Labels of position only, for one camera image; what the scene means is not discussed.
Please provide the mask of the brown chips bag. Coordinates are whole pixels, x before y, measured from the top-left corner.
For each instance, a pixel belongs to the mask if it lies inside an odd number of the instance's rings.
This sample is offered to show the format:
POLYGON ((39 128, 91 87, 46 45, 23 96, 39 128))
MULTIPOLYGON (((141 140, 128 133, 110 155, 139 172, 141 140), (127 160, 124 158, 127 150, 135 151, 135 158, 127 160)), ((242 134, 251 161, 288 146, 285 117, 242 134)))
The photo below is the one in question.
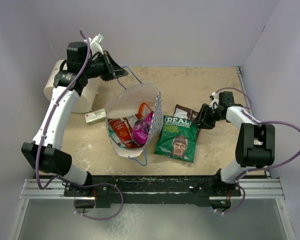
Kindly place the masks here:
POLYGON ((174 109, 173 116, 176 118, 186 119, 194 121, 199 113, 191 108, 181 106, 177 104, 174 109))

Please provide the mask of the green chips bag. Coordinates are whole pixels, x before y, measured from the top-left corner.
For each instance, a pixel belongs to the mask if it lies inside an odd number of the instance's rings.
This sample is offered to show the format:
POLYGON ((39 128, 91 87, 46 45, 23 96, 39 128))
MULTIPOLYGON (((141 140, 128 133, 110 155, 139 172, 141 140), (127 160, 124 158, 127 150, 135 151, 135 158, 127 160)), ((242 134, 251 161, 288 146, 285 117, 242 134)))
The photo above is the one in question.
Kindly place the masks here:
POLYGON ((180 117, 163 117, 155 154, 193 163, 197 144, 197 125, 180 117))

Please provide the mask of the blue checkered paper bag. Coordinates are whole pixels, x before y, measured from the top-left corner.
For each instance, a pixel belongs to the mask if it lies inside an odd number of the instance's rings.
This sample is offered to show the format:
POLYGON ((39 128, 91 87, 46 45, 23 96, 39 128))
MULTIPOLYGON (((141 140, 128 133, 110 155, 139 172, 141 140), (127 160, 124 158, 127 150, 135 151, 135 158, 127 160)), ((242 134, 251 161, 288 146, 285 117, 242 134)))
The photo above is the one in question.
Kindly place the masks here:
POLYGON ((146 146, 161 132, 163 127, 162 94, 160 88, 151 81, 139 81, 135 85, 124 87, 124 90, 120 94, 106 103, 105 112, 109 142, 116 154, 120 157, 134 160, 145 167, 148 164, 146 146), (139 148, 120 148, 110 137, 108 119, 124 118, 137 114, 142 103, 148 104, 153 111, 147 142, 139 148))

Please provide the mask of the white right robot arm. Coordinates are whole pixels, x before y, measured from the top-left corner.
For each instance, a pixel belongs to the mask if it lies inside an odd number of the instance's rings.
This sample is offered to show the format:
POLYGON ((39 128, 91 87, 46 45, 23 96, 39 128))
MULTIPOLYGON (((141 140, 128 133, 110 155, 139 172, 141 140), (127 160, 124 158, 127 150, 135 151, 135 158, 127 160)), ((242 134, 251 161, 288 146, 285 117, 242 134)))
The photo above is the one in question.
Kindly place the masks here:
POLYGON ((239 180, 249 172, 271 166, 275 161, 275 127, 260 123, 253 118, 242 104, 235 103, 231 91, 213 92, 210 103, 204 103, 194 121, 199 133, 216 127, 219 121, 233 124, 238 129, 234 160, 212 176, 209 183, 192 188, 197 192, 209 187, 218 196, 225 195, 230 187, 237 187, 239 180))

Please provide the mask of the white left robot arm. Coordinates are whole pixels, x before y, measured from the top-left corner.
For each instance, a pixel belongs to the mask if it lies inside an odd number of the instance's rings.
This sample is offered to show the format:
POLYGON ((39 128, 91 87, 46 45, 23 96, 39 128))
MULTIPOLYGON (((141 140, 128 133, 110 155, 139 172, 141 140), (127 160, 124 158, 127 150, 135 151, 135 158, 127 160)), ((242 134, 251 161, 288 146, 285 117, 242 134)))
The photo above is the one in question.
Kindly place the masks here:
POLYGON ((75 166, 71 155, 61 150, 66 126, 90 79, 100 77, 108 82, 128 72, 95 41, 71 42, 66 54, 54 76, 51 101, 41 127, 30 143, 23 143, 21 152, 35 170, 41 190, 47 188, 40 182, 39 173, 43 172, 73 183, 81 196, 88 196, 93 191, 91 174, 75 166))

